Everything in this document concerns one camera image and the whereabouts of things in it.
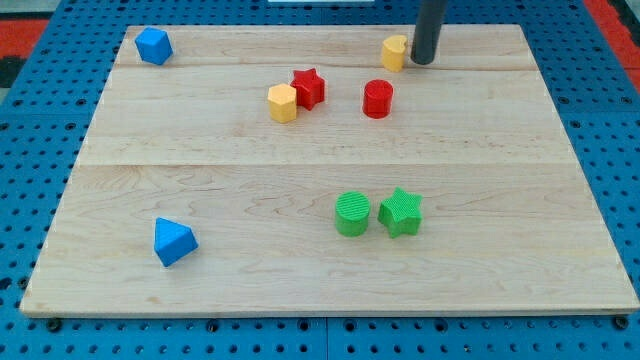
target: black cylinder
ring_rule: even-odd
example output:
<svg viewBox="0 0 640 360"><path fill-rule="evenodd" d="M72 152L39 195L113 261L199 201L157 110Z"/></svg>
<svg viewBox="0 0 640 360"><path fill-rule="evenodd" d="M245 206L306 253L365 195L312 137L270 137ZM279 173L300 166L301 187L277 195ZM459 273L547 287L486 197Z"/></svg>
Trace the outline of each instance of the black cylinder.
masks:
<svg viewBox="0 0 640 360"><path fill-rule="evenodd" d="M446 8L447 0L422 0L411 48L411 60L414 63L427 65L436 56Z"/></svg>

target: red star block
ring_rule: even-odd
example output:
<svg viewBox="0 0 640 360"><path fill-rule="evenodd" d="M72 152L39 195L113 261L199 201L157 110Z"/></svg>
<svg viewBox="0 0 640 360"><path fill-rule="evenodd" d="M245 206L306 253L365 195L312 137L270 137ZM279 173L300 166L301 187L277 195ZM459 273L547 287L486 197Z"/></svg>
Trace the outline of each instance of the red star block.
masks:
<svg viewBox="0 0 640 360"><path fill-rule="evenodd" d="M307 110L324 101L324 79L316 74L316 69L294 70L291 86L297 90L296 103Z"/></svg>

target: green cylinder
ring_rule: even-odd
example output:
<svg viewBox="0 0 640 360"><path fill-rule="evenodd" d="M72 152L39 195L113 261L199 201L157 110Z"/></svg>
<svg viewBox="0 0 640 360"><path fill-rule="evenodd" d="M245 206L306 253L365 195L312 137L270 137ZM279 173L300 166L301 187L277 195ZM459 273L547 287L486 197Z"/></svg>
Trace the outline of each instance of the green cylinder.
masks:
<svg viewBox="0 0 640 360"><path fill-rule="evenodd" d="M336 229L344 236L362 235L369 226L371 204L364 194L349 191L336 200Z"/></svg>

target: red cylinder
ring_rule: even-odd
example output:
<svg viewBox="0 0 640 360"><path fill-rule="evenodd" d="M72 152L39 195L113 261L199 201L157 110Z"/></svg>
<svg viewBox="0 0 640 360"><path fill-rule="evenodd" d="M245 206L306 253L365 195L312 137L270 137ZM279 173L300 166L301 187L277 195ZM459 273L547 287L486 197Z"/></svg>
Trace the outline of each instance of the red cylinder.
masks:
<svg viewBox="0 0 640 360"><path fill-rule="evenodd" d="M364 87L362 112L370 118L382 119L391 112L393 86L385 80L371 80Z"/></svg>

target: plastic toy block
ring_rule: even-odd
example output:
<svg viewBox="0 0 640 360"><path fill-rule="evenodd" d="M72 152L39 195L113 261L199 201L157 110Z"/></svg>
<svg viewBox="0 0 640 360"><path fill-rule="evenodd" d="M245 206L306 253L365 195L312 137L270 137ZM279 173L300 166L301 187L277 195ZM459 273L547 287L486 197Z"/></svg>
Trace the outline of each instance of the plastic toy block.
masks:
<svg viewBox="0 0 640 360"><path fill-rule="evenodd" d="M385 69L400 72L404 67L404 55L407 53L407 37L394 35L382 42L380 61Z"/></svg>
<svg viewBox="0 0 640 360"><path fill-rule="evenodd" d="M349 191L336 201L336 229L344 236L362 235L369 226L371 205L367 197L357 191Z"/></svg>
<svg viewBox="0 0 640 360"><path fill-rule="evenodd" d="M309 111L324 101L324 79L318 76L316 69L294 70L291 86L298 90L297 104Z"/></svg>
<svg viewBox="0 0 640 360"><path fill-rule="evenodd" d="M393 196L382 201L378 221L389 229L392 239L400 234L418 233L422 222L421 201L421 195L409 194L399 187L393 192Z"/></svg>
<svg viewBox="0 0 640 360"><path fill-rule="evenodd" d="M188 226L163 218L156 219L156 238L153 249L165 267L198 248Z"/></svg>
<svg viewBox="0 0 640 360"><path fill-rule="evenodd" d="M385 80L371 80L364 87L362 112L370 118L382 119L391 112L393 86Z"/></svg>
<svg viewBox="0 0 640 360"><path fill-rule="evenodd" d="M279 84L269 88L269 114L279 123L288 123L298 116L296 107L296 89L287 84Z"/></svg>
<svg viewBox="0 0 640 360"><path fill-rule="evenodd" d="M162 65L173 54L166 31L148 27L136 37L136 47L142 61Z"/></svg>

